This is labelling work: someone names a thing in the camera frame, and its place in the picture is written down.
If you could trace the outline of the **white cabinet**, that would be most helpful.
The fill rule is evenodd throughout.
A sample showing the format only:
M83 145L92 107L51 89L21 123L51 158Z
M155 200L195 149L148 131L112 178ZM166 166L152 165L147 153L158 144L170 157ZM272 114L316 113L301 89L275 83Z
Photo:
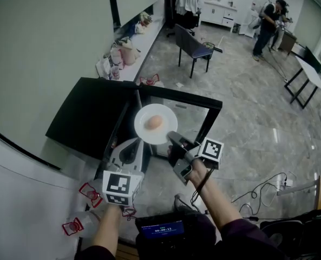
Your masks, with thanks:
M224 5L214 0L204 0L200 21L221 25L230 28L230 31L232 31L237 12L237 8L233 6Z

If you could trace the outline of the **orange round food item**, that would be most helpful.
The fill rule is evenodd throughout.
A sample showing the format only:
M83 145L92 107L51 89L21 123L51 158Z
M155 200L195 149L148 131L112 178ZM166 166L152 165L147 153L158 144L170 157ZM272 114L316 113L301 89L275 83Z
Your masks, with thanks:
M145 129L155 130L159 128L163 123L163 118L160 115L154 115L150 117L144 124Z

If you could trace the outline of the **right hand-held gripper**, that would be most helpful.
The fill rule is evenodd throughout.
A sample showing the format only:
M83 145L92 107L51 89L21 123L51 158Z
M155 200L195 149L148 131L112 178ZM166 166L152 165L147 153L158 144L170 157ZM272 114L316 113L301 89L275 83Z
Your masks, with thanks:
M169 164L180 181L187 185L187 176L192 172L192 162L200 159L215 170L219 169L224 151L222 142L205 137L202 143L191 142L181 134L170 131L167 134L171 144L171 152L168 157Z

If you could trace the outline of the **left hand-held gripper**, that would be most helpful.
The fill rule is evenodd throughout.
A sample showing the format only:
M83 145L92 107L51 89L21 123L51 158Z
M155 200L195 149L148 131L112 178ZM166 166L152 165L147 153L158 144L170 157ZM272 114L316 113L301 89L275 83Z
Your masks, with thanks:
M112 151L103 171L102 194L107 203L133 206L145 174L142 172L144 142L129 139Z

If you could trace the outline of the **black cabinet with glass door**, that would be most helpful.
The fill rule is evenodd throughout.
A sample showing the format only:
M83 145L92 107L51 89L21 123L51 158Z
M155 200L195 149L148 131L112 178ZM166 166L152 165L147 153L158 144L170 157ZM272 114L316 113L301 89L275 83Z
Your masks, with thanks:
M208 136L223 102L168 88L82 77L73 87L51 122L46 136L97 166L102 178L113 146L137 133L137 112L152 103L168 106L178 119L177 132L192 142Z

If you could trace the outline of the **white and red paper bag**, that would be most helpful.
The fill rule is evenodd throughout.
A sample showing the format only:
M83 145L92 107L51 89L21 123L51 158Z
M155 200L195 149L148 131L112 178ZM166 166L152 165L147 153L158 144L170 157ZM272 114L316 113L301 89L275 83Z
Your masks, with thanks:
M124 61L121 54L121 49L117 46L112 46L110 50L111 60L114 66L117 66L119 70L124 69Z

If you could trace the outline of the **dark chair with blue seat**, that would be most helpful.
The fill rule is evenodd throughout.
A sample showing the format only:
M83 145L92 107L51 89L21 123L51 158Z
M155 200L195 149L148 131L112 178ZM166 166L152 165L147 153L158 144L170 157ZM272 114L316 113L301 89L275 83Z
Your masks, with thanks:
M179 47L179 60L178 66L181 65L181 54L184 51L188 56L192 58L192 67L190 73L190 79L193 76L194 66L197 62L197 59L206 57L206 71L208 71L209 62L214 52L213 49L209 49L200 43L196 38L194 38L189 31L187 31L184 27L175 24L174 26L175 32L175 43Z

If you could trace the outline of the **black bag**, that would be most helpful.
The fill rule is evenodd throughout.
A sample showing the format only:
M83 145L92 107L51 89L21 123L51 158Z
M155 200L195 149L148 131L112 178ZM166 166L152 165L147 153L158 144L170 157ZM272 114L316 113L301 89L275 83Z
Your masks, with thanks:
M279 250L289 258L321 257L321 210L294 218L262 222L260 229L274 239Z

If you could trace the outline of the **wooden slat pallet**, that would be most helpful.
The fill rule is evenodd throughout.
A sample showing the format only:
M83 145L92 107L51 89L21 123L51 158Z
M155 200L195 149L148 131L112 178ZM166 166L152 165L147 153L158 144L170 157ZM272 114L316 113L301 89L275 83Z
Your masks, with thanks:
M116 251L116 260L140 260L138 251L135 247L118 243Z

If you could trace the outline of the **white round plate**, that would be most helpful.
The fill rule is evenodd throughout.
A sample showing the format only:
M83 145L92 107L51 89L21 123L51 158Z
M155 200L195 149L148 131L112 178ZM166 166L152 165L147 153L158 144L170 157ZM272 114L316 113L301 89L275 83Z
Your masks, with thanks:
M155 130L145 129L145 122L154 115L162 116L162 125ZM134 129L138 137L144 142L151 145L162 145L168 142L167 134L170 131L177 131L178 120L169 107L163 104L153 103L144 106L138 111L134 120Z

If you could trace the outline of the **grey backpack rig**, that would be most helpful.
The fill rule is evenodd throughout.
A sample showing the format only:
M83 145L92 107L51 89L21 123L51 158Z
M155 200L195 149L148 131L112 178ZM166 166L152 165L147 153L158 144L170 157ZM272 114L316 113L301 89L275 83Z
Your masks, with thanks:
M261 13L264 10L264 8L269 4L270 1L260 1L260 0L254 0L252 2L251 10L252 13L252 20L248 24L248 27L250 29L256 30L261 26Z

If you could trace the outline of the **black frame white table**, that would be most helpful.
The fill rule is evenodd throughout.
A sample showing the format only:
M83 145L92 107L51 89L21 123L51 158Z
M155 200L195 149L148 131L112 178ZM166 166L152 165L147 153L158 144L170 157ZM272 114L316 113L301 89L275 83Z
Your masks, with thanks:
M292 104L294 101L297 101L298 104L301 106L302 109L304 109L308 103L310 102L310 100L313 98L313 96L315 95L316 91L318 89L321 90L321 78L319 77L318 72L314 69L313 66L311 66L310 64L308 64L307 62L305 62L302 58L300 58L299 56L295 56L295 59L297 60L297 62L300 64L300 69L291 77L290 80L288 80L285 85L284 88L288 91L288 93L291 95L291 100L290 100L290 104ZM306 75L306 80L305 82L302 84L302 86L294 93L290 88L289 85L302 73L304 72L304 74ZM313 91L311 92L310 96L307 98L307 100L302 103L299 99L299 95L301 94L301 92L304 90L304 88L309 84L309 82L311 82L315 87L313 89Z

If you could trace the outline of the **person's right forearm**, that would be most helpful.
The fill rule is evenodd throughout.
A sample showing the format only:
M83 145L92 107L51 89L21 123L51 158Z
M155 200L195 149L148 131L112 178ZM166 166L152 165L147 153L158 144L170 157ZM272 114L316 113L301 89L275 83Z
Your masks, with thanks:
M239 211L228 201L212 178L208 178L201 187L201 183L203 183L205 176L208 174L204 163L199 159L195 159L192 162L192 167L192 172L187 178L199 192L199 196L206 205L217 229L221 231L228 223L242 219Z

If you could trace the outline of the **pink tote bag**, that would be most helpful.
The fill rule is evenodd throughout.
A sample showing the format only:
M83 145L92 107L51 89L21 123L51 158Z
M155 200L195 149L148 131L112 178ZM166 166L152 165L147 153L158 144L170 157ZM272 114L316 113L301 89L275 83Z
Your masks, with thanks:
M129 37L122 38L119 41L119 45L125 64L128 66L133 65L140 57L140 52L134 47L131 39Z

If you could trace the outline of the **black chest screen device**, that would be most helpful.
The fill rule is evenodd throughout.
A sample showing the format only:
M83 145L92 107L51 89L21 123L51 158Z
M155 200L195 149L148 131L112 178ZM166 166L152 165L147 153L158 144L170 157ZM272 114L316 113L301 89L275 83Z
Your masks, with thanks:
M140 260L203 260L217 241L215 226L197 212L137 218L135 225Z

